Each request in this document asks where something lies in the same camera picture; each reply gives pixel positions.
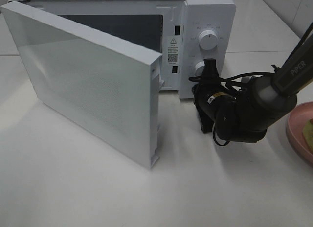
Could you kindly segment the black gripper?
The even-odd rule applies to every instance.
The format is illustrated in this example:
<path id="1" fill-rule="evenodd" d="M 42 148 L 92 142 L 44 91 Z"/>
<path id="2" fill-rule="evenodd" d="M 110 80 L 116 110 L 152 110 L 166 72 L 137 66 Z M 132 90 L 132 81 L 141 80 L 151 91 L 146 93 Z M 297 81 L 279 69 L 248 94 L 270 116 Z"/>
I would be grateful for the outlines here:
<path id="1" fill-rule="evenodd" d="M 192 91 L 201 123 L 201 130 L 203 133 L 210 133 L 213 131 L 215 115 L 223 106 L 235 102 L 235 97 L 218 79 L 216 60 L 207 58 L 203 62 L 204 67 L 201 76 L 192 77 L 192 82 L 196 83 Z"/>

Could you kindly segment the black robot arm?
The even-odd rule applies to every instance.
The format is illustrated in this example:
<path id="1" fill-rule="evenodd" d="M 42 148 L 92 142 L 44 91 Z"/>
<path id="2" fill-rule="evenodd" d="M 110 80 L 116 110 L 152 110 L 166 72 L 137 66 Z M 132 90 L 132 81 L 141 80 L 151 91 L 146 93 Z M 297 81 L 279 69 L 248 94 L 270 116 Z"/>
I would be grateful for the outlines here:
<path id="1" fill-rule="evenodd" d="M 281 67 L 229 78 L 218 74 L 215 59 L 205 59 L 202 74 L 190 77 L 193 102 L 203 133 L 224 146 L 256 143 L 269 126 L 293 110 L 297 94 L 313 80 L 313 26 L 309 25 Z"/>

